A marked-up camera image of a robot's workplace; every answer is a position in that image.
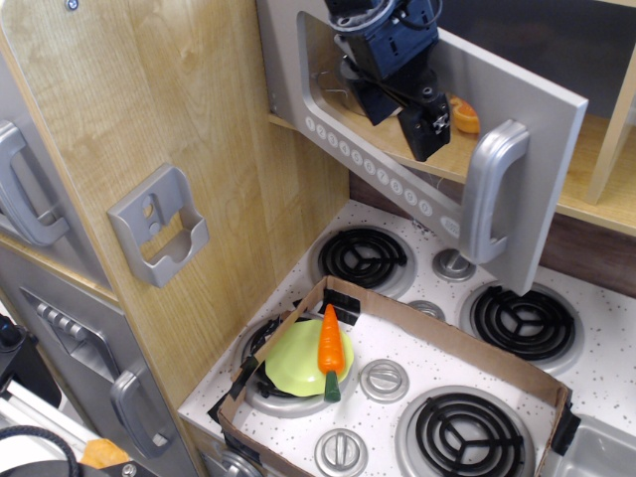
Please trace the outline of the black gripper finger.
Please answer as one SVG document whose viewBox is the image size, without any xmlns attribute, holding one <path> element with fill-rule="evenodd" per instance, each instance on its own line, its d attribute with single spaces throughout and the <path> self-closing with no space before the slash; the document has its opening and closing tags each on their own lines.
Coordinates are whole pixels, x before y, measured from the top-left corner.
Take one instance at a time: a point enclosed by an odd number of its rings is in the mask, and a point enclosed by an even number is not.
<svg viewBox="0 0 636 477">
<path fill-rule="evenodd" d="M 405 106 L 397 116 L 414 159 L 425 162 L 450 142 L 450 109 L 443 92 L 425 95 Z"/>
<path fill-rule="evenodd" d="M 380 124 L 402 107 L 402 100 L 396 93 L 369 81 L 355 83 L 353 93 L 373 125 Z"/>
</svg>

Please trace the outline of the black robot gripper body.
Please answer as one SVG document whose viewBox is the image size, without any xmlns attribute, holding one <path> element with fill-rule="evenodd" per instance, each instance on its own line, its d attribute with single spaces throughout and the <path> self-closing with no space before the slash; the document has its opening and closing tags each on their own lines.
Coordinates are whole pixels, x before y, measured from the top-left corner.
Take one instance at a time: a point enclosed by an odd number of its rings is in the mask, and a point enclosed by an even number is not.
<svg viewBox="0 0 636 477">
<path fill-rule="evenodd" d="M 334 1 L 340 76 L 360 104 L 425 104 L 438 95 L 428 57 L 438 1 Z"/>
</svg>

